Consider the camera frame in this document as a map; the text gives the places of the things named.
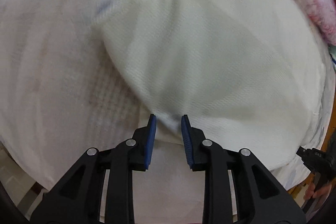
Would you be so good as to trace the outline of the person's right hand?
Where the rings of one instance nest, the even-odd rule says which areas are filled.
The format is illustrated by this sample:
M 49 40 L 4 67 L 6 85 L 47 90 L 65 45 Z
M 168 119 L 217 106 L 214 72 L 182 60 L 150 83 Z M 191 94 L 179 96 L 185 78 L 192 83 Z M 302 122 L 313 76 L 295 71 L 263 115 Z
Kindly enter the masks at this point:
M 305 201 L 311 198 L 313 199 L 328 198 L 331 192 L 332 184 L 331 182 L 328 182 L 323 187 L 321 187 L 319 190 L 316 190 L 315 188 L 316 188 L 316 185 L 314 184 L 313 181 L 311 181 L 311 183 L 309 184 L 305 192 L 305 195 L 303 196 L 303 199 Z

